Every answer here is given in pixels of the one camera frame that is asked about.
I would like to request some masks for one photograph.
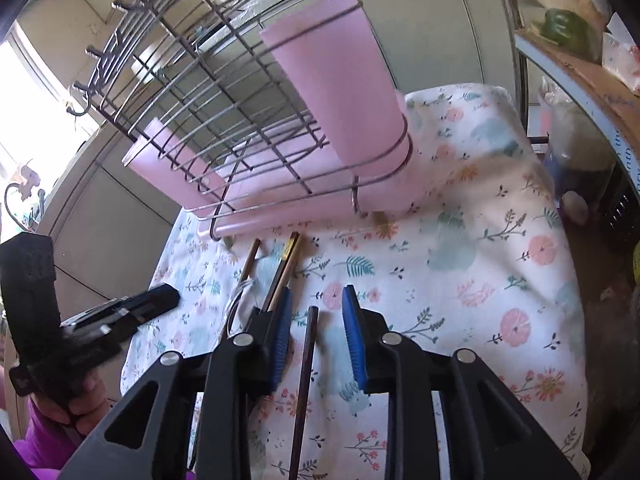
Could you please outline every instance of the green vegetable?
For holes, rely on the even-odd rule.
[[[586,61],[600,62],[602,41],[593,27],[572,10],[549,9],[540,26],[540,36]]]

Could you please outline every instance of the human hand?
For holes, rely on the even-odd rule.
[[[82,435],[88,435],[107,414],[110,405],[106,397],[106,387],[98,375],[97,370],[87,374],[82,382],[84,393],[69,403],[69,411],[78,415],[76,430]],[[47,418],[60,424],[69,424],[69,416],[53,400],[43,393],[33,394],[33,402]]]

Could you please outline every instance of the wooden shelf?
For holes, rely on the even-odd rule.
[[[566,54],[532,32],[516,31],[515,45],[591,117],[640,192],[640,98],[600,65]]]

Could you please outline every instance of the window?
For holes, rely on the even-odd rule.
[[[44,65],[16,24],[0,44],[0,191],[23,164],[40,176],[48,195],[74,155],[98,124],[89,116],[75,118],[68,105],[80,109],[69,92]],[[17,189],[8,193],[11,213],[23,222],[38,209],[37,189],[22,202]],[[2,204],[0,241],[20,231]]]

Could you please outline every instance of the person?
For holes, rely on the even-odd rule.
[[[97,370],[91,371],[82,383],[84,392],[69,403],[71,413],[78,416],[75,427],[81,435],[88,435],[110,409],[106,387]],[[4,403],[4,370],[0,367],[1,409]],[[33,394],[28,401],[31,420],[24,440],[14,447],[38,480],[54,480],[76,450],[76,444],[65,433],[63,424],[69,416],[49,397]]]

